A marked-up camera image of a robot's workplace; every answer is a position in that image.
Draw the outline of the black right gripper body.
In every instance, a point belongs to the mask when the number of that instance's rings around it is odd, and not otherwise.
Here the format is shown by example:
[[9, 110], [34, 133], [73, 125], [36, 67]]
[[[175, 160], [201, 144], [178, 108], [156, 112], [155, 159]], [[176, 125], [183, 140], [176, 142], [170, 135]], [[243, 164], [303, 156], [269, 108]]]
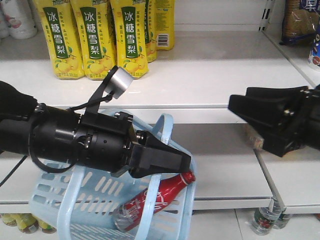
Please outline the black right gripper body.
[[320, 90], [303, 92], [301, 103], [289, 120], [263, 135], [262, 149], [278, 157], [305, 146], [320, 149]]

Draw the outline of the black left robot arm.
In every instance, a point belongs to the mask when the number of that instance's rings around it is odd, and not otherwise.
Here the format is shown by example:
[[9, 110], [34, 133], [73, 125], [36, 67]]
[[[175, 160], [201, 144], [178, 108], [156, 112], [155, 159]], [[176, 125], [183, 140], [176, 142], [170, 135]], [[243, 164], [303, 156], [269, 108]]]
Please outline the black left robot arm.
[[147, 130], [135, 130], [133, 116], [98, 112], [79, 114], [38, 103], [6, 82], [0, 84], [0, 148], [30, 156], [48, 173], [42, 159], [104, 170], [133, 178], [161, 173], [185, 173], [191, 156], [166, 145]]

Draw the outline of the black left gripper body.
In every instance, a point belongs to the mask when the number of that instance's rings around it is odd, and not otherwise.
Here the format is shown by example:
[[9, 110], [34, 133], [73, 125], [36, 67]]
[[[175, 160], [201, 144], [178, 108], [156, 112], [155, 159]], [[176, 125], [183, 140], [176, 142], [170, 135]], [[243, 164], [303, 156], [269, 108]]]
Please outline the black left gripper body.
[[130, 169], [132, 141], [136, 139], [133, 115], [116, 112], [104, 115], [86, 111], [77, 131], [78, 164], [120, 177]]

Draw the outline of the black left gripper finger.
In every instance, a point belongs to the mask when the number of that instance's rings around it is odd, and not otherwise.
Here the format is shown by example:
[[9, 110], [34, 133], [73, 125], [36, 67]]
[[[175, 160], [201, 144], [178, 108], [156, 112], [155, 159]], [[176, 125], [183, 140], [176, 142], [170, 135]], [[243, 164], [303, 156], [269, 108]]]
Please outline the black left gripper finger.
[[128, 172], [133, 178], [162, 173], [185, 173], [189, 171], [190, 164], [189, 154], [170, 146], [156, 149], [135, 145], [129, 159]]
[[148, 148], [162, 150], [170, 153], [178, 153], [179, 151], [159, 140], [152, 133], [146, 130], [137, 130], [136, 138], [140, 145]]

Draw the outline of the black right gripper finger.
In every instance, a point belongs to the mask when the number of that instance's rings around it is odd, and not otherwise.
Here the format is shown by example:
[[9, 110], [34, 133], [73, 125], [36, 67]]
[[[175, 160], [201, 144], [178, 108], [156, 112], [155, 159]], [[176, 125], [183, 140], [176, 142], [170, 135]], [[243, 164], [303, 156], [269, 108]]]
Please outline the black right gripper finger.
[[290, 87], [290, 88], [267, 88], [267, 87], [248, 87], [246, 89], [245, 98], [247, 100], [275, 100], [287, 99], [292, 100], [299, 97], [302, 92], [307, 91], [307, 86]]
[[290, 97], [246, 96], [233, 94], [229, 98], [228, 109], [245, 120], [262, 137], [285, 130], [290, 117], [285, 111], [290, 108]]

